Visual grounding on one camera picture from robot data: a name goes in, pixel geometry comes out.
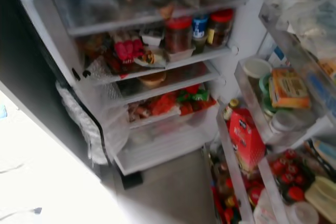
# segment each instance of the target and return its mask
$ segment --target open refrigerator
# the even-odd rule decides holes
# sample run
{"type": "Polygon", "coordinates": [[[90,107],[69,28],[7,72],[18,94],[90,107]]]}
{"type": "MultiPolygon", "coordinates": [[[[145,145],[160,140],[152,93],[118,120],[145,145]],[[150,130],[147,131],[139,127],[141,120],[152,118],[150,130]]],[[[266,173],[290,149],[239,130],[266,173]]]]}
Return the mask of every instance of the open refrigerator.
{"type": "MultiPolygon", "coordinates": [[[[234,23],[228,42],[215,49],[206,47],[202,53],[186,59],[167,62],[164,68],[115,74],[98,60],[88,66],[76,40],[116,30],[150,29],[164,25],[160,12],[147,0],[17,0],[20,11],[26,15],[25,22],[35,30],[39,40],[37,51],[42,52],[42,57],[48,63],[44,67],[47,66],[48,71],[51,70],[56,76],[57,84],[48,82],[45,85],[54,91],[57,89],[58,92],[51,92],[51,96],[58,96],[58,93],[61,95],[70,117],[82,129],[85,140],[81,141],[87,142],[87,148],[78,148],[78,142],[75,142],[78,138],[55,132],[54,134],[91,168],[95,166],[91,166],[92,163],[115,162],[123,176],[200,149],[219,136],[239,202],[241,220],[243,223],[255,223],[228,128],[222,116],[225,104],[232,98],[242,98],[265,143],[274,139],[290,139],[293,144],[291,146],[296,147],[312,136],[330,137],[334,135],[336,122],[333,107],[335,84],[293,36],[276,29],[277,17],[263,1],[211,0],[196,6],[176,4],[173,18],[209,14],[219,9],[234,9],[234,23]],[[89,8],[92,3],[98,3],[97,6],[113,15],[104,15],[89,8]],[[116,10],[119,8],[123,11],[117,14],[116,10]],[[312,97],[312,107],[319,116],[316,123],[304,131],[274,133],[243,70],[244,62],[249,57],[256,54],[270,55],[275,44],[304,80],[312,97]],[[147,88],[138,81],[140,77],[163,71],[171,78],[165,79],[155,88],[147,88]],[[129,104],[200,83],[204,84],[216,101],[208,109],[185,116],[172,112],[138,124],[129,122],[129,104]],[[132,141],[136,138],[145,140],[138,145],[132,141]]],[[[13,65],[8,65],[8,69],[15,69],[13,65]]],[[[29,74],[34,76],[39,71],[47,71],[38,69],[39,66],[35,65],[37,68],[29,74]]],[[[3,79],[1,81],[8,92],[22,100],[22,106],[25,106],[24,96],[27,94],[18,93],[12,88],[22,85],[20,80],[22,78],[12,82],[3,79]]],[[[34,116],[34,108],[29,110],[34,116]]],[[[258,165],[261,177],[278,223],[289,223],[267,158],[258,165]]]]}

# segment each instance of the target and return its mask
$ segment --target sauce jar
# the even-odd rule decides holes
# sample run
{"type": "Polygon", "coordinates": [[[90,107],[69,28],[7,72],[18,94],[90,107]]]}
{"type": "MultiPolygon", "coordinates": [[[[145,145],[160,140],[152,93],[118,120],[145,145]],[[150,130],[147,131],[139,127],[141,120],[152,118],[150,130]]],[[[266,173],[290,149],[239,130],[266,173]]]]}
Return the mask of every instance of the sauce jar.
{"type": "Polygon", "coordinates": [[[208,22],[206,40],[211,47],[225,45],[229,39],[229,34],[233,23],[233,10],[219,10],[210,15],[208,22]]]}
{"type": "Polygon", "coordinates": [[[165,49],[174,54],[191,48],[192,18],[173,18],[165,23],[165,49]]]}

